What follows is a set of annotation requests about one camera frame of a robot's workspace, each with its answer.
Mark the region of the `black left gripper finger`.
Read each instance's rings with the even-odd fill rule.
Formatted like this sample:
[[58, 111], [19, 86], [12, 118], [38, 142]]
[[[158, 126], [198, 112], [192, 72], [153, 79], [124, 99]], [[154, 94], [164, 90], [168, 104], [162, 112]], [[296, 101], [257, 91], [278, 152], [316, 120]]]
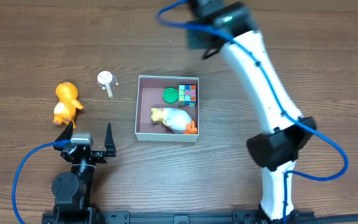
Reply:
[[55, 150], [63, 150], [64, 147], [70, 143], [73, 135], [73, 122], [70, 121], [65, 130], [56, 138], [53, 148]]
[[116, 157], [116, 146], [112, 136], [111, 123], [108, 123], [106, 129], [104, 146], [106, 148], [106, 157]]

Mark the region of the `multicoloured puzzle cube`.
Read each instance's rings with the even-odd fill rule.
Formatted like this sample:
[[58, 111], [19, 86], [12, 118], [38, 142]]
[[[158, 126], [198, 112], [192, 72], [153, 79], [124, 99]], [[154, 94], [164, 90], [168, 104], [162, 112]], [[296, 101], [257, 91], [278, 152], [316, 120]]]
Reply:
[[195, 107], [197, 101], [196, 85], [179, 85], [178, 104], [180, 106]]

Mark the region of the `green round cap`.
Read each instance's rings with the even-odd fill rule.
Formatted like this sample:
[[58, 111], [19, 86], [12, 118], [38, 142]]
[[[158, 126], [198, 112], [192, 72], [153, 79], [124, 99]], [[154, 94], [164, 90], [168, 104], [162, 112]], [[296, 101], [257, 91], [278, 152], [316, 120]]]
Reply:
[[163, 91], [163, 99], [168, 104], [174, 104], [178, 101], [178, 90], [172, 87], [168, 87]]

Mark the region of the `white and yellow duck toy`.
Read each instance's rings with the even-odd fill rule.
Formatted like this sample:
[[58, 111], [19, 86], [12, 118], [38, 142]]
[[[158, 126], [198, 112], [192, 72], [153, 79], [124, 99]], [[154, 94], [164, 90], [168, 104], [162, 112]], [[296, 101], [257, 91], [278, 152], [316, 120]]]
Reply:
[[197, 134], [198, 129], [191, 116], [178, 108], [151, 108], [151, 120], [161, 122], [174, 134]]

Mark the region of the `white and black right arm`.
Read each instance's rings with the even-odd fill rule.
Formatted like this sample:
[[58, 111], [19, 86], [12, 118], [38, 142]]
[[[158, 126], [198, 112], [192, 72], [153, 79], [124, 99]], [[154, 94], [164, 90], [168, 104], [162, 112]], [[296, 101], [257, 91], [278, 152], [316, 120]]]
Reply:
[[194, 24], [222, 31], [234, 43], [207, 34], [208, 49], [221, 52], [226, 63], [238, 74], [259, 119], [260, 134], [247, 140], [247, 148], [261, 168], [260, 212], [269, 223], [283, 223], [294, 216], [291, 178], [284, 173], [295, 168], [298, 152], [311, 134], [292, 123], [286, 114], [315, 129], [312, 117], [305, 117], [285, 91], [265, 49], [263, 35], [250, 11], [241, 2], [189, 1]]

